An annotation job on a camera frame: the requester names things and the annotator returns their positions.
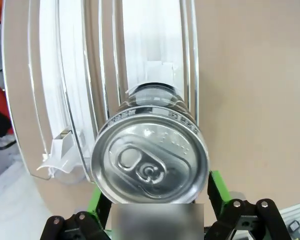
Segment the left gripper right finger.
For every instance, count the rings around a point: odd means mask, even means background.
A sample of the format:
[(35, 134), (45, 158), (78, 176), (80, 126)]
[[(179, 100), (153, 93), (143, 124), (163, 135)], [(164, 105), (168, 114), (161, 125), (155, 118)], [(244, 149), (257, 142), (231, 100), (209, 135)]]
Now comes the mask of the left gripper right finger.
[(232, 198), (219, 171), (209, 172), (207, 194), (216, 221), (206, 240), (232, 240), (237, 231), (247, 231), (254, 240), (289, 240), (290, 234), (275, 202), (269, 198), (255, 204)]

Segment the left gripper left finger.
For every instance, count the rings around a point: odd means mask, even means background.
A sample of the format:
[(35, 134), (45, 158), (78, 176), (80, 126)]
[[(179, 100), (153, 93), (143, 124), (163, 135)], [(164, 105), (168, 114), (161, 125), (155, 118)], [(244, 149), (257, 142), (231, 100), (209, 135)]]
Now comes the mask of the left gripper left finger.
[(112, 202), (95, 188), (86, 211), (70, 218), (60, 215), (49, 217), (43, 228), (42, 240), (110, 240), (106, 224)]

